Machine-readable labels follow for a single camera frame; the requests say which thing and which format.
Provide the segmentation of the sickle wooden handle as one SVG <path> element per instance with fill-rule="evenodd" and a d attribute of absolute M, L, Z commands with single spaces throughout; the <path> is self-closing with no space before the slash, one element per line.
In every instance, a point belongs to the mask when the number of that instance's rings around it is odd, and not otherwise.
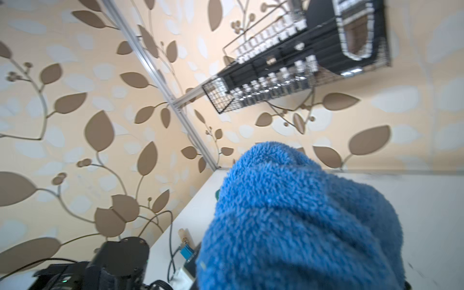
<path fill-rule="evenodd" d="M 178 235 L 180 237 L 181 245 L 183 247 L 190 246 L 189 233 L 188 233 L 188 231 L 186 229 L 180 228 L 178 230 Z"/>

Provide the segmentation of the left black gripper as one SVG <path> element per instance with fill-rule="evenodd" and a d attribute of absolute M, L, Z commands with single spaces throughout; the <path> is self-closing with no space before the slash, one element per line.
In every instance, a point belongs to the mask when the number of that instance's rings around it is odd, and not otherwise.
<path fill-rule="evenodd" d="M 31 290 L 171 290 L 165 281 L 143 283 L 149 258 L 138 237 L 105 242 L 91 261 L 52 264 L 34 274 Z"/>

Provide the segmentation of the blue microfiber rag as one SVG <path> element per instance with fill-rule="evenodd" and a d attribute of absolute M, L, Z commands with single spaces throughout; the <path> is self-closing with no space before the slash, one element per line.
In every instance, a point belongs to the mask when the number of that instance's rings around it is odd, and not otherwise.
<path fill-rule="evenodd" d="M 408 290 L 403 231 L 372 186 L 278 142 L 231 168 L 196 261 L 201 290 Z"/>

